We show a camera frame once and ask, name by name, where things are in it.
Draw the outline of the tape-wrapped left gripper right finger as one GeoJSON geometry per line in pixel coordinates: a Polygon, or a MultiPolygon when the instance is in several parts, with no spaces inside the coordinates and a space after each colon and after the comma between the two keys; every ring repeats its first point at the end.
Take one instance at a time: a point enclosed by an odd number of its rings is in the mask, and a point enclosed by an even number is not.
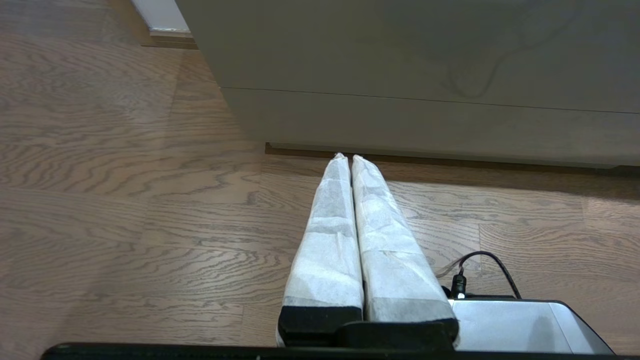
{"type": "Polygon", "coordinates": [[[443,324],[455,342],[459,323],[380,169],[354,155],[351,167],[365,317],[374,323],[443,324]]]}

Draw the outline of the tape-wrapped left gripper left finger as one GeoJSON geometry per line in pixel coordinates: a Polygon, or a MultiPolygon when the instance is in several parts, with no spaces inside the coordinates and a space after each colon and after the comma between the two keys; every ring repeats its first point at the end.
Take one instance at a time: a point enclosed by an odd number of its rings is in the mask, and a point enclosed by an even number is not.
{"type": "Polygon", "coordinates": [[[291,264],[278,317],[278,346],[330,346],[364,319],[361,256],[349,160],[337,153],[318,185],[291,264]]]}

